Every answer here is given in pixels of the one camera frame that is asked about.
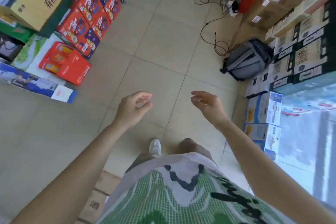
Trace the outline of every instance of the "backpack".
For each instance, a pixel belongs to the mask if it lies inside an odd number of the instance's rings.
[[[271,64],[274,51],[257,38],[251,38],[233,49],[224,59],[223,74],[230,73],[237,81],[244,81],[262,72]]]

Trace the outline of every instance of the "person's left hand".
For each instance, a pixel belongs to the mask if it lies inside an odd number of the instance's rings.
[[[122,126],[125,130],[135,126],[145,113],[152,108],[151,98],[152,94],[144,91],[138,91],[124,97],[119,104],[113,123]],[[144,103],[144,105],[137,107],[138,103]]]

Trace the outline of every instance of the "green and white shirt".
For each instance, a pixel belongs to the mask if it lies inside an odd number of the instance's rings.
[[[229,181],[198,153],[156,158],[127,172],[98,224],[293,223]]]

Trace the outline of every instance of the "cable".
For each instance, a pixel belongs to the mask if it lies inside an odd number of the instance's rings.
[[[196,0],[194,0],[194,3],[197,4],[197,5],[205,5],[205,4],[215,3],[215,4],[219,5],[219,6],[221,7],[221,9],[223,9],[223,8],[222,8],[222,5],[221,5],[220,3],[218,3],[218,2],[210,1],[210,0],[208,0],[208,1],[199,0],[199,1],[200,1],[201,3],[196,3]],[[224,18],[225,16],[227,16],[227,15],[230,13],[230,8],[229,8],[229,12],[227,12],[226,14],[224,14],[222,17],[207,22],[207,23],[203,26],[203,28],[202,28],[202,30],[201,30],[201,32],[200,32],[200,36],[201,36],[201,38],[203,39],[203,41],[206,42],[207,44],[211,44],[211,45],[213,45],[213,46],[214,46],[214,50],[215,50],[215,52],[217,53],[218,56],[221,56],[221,57],[224,57],[224,56],[227,55],[228,50],[229,50],[229,44],[228,44],[227,42],[225,42],[224,40],[219,40],[219,41],[217,41],[217,40],[216,40],[216,32],[215,32],[215,43],[214,43],[214,44],[213,44],[213,43],[210,43],[210,42],[204,40],[204,38],[203,38],[203,36],[202,36],[202,31],[203,31],[203,29],[204,29],[209,23],[214,22],[214,21],[217,21],[217,20],[220,20],[220,19]],[[224,44],[226,45],[227,48],[218,45],[219,43],[224,43]]]

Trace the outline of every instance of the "sneaker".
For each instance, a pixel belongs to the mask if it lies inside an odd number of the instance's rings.
[[[153,139],[149,144],[149,153],[161,155],[161,142],[159,139]]]

